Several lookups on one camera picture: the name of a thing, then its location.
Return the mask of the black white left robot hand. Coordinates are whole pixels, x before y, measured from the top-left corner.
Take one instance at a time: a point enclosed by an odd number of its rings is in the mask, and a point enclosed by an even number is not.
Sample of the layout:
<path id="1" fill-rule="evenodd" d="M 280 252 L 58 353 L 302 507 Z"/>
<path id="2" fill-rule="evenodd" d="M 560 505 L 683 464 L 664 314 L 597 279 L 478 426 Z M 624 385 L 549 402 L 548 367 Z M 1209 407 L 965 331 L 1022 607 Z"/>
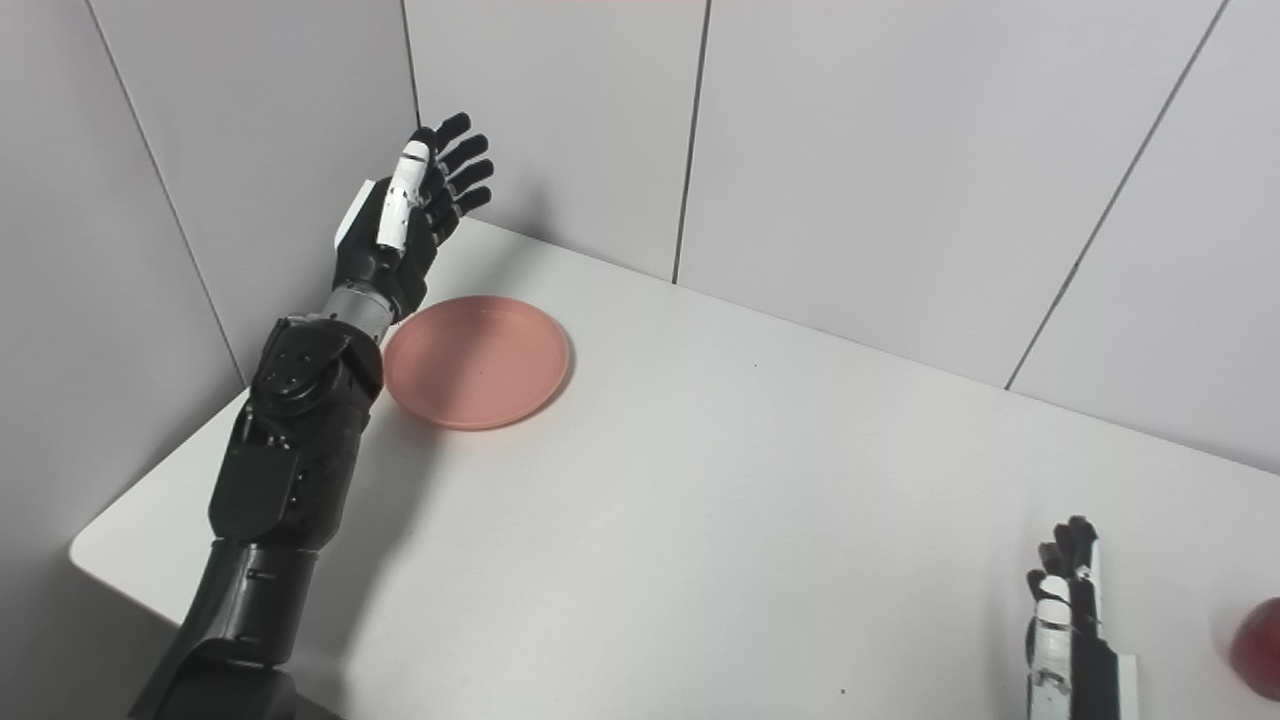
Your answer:
<path id="1" fill-rule="evenodd" d="M 417 128 L 393 172 L 366 183 L 335 237 L 334 287 L 371 290 L 402 322 L 428 291 L 438 249 L 471 211 L 492 201 L 489 140 L 468 113 Z"/>

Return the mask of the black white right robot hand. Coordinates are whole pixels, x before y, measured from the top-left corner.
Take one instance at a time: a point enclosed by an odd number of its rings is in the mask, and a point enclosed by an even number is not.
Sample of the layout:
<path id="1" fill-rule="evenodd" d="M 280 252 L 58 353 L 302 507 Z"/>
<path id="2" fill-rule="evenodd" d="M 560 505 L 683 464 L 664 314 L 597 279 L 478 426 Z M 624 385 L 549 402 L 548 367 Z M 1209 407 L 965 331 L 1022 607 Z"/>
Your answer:
<path id="1" fill-rule="evenodd" d="M 1100 534 L 1084 516 L 1053 528 L 1028 571 L 1028 719 L 1137 719 L 1137 660 L 1105 634 Z"/>

